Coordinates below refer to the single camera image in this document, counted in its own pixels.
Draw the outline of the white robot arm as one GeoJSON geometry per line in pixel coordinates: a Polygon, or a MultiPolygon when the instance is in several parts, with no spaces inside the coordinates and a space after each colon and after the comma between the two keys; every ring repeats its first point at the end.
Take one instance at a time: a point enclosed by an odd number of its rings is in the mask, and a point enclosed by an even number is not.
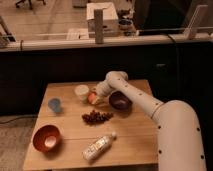
{"type": "Polygon", "coordinates": [[[95,86],[99,97],[121,91],[158,126],[159,171],[207,171],[202,132],[195,110],[186,102],[162,102],[127,82],[124,71],[110,71],[95,86]]]}

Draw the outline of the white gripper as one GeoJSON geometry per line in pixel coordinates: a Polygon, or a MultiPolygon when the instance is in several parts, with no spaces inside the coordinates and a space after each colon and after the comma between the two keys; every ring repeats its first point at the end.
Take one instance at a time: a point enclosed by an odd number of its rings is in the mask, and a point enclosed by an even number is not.
{"type": "Polygon", "coordinates": [[[103,102],[103,97],[107,97],[112,92],[112,88],[108,85],[106,81],[102,81],[96,85],[96,93],[94,96],[92,104],[98,105],[103,102]]]}

